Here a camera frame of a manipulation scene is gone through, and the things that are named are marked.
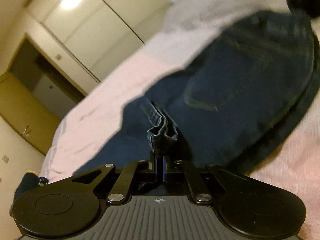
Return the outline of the cream panelled wardrobe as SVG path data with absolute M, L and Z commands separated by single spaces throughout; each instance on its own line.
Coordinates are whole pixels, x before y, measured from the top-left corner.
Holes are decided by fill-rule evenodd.
M 27 11 L 97 80 L 162 26 L 168 0 L 31 0 Z

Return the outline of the grey pink bed cover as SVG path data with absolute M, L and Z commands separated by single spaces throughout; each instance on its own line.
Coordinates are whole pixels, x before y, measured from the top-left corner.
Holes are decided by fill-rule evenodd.
M 254 168 L 203 167 L 210 203 L 161 195 L 159 155 L 159 184 L 126 204 L 106 201 L 115 165 L 78 173 L 120 130 L 129 102 L 259 11 L 306 14 L 286 0 L 177 0 L 161 30 L 63 118 L 41 172 L 23 176 L 10 209 L 22 239 L 319 239 L 319 18 L 315 83 L 248 148 L 269 152 Z

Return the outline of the dark blue denim jeans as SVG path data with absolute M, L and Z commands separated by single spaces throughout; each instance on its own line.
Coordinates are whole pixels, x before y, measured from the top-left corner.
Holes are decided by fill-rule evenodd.
M 129 102 L 120 130 L 78 173 L 153 155 L 248 172 L 269 155 L 248 148 L 315 83 L 317 47 L 302 12 L 259 11 L 239 20 L 187 68 Z

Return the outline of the brown room door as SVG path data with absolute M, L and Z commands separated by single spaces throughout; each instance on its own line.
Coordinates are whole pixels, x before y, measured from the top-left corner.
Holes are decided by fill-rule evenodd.
M 1 75 L 1 117 L 47 154 L 61 120 L 85 98 L 24 36 Z

